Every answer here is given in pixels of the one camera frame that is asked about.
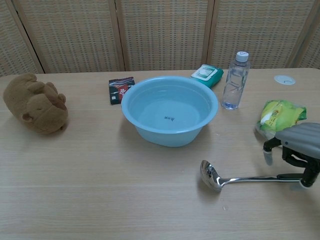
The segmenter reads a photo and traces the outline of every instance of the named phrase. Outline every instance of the yellow-green package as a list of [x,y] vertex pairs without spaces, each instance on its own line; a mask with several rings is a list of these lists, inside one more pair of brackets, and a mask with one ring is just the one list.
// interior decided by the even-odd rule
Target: yellow-green package
[[256,129],[267,139],[271,139],[276,132],[305,119],[307,119],[307,109],[304,106],[286,100],[271,100],[264,105]]

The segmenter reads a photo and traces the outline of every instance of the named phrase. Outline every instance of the light blue basin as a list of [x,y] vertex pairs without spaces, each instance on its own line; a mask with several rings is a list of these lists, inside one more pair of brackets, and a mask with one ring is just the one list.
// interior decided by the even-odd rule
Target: light blue basin
[[210,88],[183,76],[158,76],[131,87],[122,112],[145,140],[180,147],[192,142],[217,114],[218,99]]

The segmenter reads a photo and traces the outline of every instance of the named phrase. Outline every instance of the woven screen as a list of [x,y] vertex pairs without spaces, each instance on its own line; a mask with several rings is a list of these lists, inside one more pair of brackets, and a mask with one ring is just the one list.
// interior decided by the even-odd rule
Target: woven screen
[[304,53],[299,68],[320,69],[320,25]]
[[5,1],[0,1],[0,76],[38,73]]
[[228,68],[238,51],[252,67],[284,68],[314,0],[221,0],[211,64]]
[[108,0],[20,0],[46,73],[120,69]]
[[119,2],[129,70],[181,70],[200,66],[208,0]]

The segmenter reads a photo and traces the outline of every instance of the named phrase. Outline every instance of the brown teddy bear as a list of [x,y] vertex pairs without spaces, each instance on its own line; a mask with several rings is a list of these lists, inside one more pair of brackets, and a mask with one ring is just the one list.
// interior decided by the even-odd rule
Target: brown teddy bear
[[33,73],[14,78],[4,90],[3,100],[20,122],[37,133],[53,133],[67,122],[65,95],[58,94],[51,82],[37,81]]

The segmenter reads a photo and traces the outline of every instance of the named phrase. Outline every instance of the white bottle cap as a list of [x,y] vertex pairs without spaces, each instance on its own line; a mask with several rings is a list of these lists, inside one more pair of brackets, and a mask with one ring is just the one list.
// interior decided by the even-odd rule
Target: white bottle cap
[[249,58],[249,53],[247,53],[246,51],[238,51],[235,56],[235,60],[241,63],[248,61],[248,58]]

